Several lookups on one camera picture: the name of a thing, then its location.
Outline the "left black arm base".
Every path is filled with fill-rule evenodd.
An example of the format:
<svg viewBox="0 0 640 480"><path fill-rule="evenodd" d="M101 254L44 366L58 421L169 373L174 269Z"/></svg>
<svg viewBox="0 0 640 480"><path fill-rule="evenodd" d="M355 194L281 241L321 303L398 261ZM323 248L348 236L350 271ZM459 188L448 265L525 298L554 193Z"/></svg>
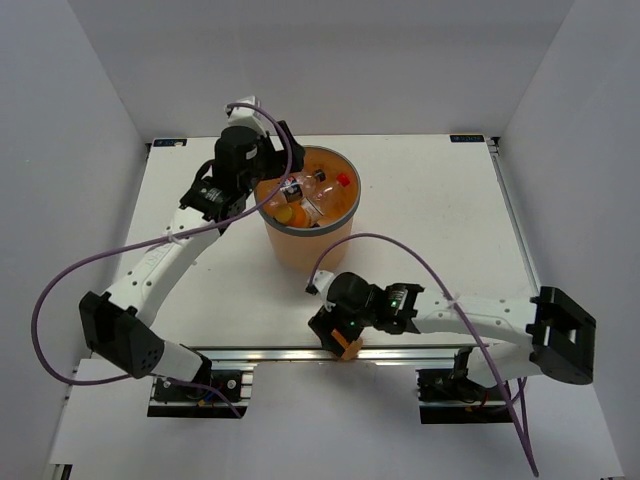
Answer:
<svg viewBox="0 0 640 480"><path fill-rule="evenodd" d="M215 362L209 389L179 386L155 379L147 407L150 418L240 419L248 408L252 364Z"/></svg>

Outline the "blue label water bottle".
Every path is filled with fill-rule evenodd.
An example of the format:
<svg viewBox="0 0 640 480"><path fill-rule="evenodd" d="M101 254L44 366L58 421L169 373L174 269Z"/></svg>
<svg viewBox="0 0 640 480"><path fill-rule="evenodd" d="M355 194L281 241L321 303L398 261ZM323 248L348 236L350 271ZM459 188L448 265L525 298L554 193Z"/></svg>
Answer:
<svg viewBox="0 0 640 480"><path fill-rule="evenodd" d="M303 170L291 174L277 193L264 205L264 210L272 214L282 205L300 201L311 195L325 180L326 173L322 169Z"/></svg>

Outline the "orange juice bottle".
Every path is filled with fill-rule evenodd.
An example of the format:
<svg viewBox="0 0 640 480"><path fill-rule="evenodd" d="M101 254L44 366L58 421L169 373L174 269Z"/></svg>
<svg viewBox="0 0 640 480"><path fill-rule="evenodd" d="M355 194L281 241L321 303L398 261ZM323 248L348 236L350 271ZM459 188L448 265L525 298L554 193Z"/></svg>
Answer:
<svg viewBox="0 0 640 480"><path fill-rule="evenodd" d="M337 329L331 332L331 336L337 341L340 347L336 357L343 361L355 359L363 346L363 339L361 337L349 341Z"/></svg>

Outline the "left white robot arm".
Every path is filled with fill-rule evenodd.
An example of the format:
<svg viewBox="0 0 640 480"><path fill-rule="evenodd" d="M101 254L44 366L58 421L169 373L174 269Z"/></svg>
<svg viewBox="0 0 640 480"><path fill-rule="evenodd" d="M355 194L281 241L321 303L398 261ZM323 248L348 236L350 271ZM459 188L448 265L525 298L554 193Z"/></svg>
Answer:
<svg viewBox="0 0 640 480"><path fill-rule="evenodd" d="M197 258L246 211L256 186L301 170L305 150L287 124L272 119L247 97L226 108L228 125L181 197L158 244L102 294L79 304L88 348L129 376L176 381L188 398L211 387L211 362L196 351L161 339L151 329L161 305Z"/></svg>

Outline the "red label water bottle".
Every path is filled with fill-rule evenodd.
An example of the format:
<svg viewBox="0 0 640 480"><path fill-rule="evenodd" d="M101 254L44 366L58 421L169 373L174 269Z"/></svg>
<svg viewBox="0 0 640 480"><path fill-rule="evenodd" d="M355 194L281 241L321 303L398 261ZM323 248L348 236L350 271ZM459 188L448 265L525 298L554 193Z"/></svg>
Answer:
<svg viewBox="0 0 640 480"><path fill-rule="evenodd" d="M328 214L342 199L344 190L351 184L349 177L340 173L335 179L320 185L310 202L322 214Z"/></svg>

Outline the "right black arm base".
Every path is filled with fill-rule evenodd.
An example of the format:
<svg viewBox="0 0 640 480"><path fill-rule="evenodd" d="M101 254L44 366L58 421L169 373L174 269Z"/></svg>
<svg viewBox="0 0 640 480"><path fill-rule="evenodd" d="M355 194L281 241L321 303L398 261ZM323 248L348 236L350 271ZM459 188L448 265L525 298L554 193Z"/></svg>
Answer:
<svg viewBox="0 0 640 480"><path fill-rule="evenodd" d="M423 425L508 424L513 420L497 386L480 386L466 377L472 347L460 349L453 366L417 371Z"/></svg>

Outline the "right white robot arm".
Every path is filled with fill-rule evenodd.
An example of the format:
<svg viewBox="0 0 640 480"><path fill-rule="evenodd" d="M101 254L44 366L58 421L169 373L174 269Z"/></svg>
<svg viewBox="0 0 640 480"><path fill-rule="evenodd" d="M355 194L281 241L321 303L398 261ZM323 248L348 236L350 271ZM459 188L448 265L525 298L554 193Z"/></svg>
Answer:
<svg viewBox="0 0 640 480"><path fill-rule="evenodd" d="M596 320L556 287L544 286L528 300L449 300L418 284L381 288L352 272L320 270L306 291L322 301L310 328L323 349L341 359L356 355L366 328L390 335L477 334L491 341L486 350L470 347L455 358L452 388L466 399L521 377L593 381Z"/></svg>

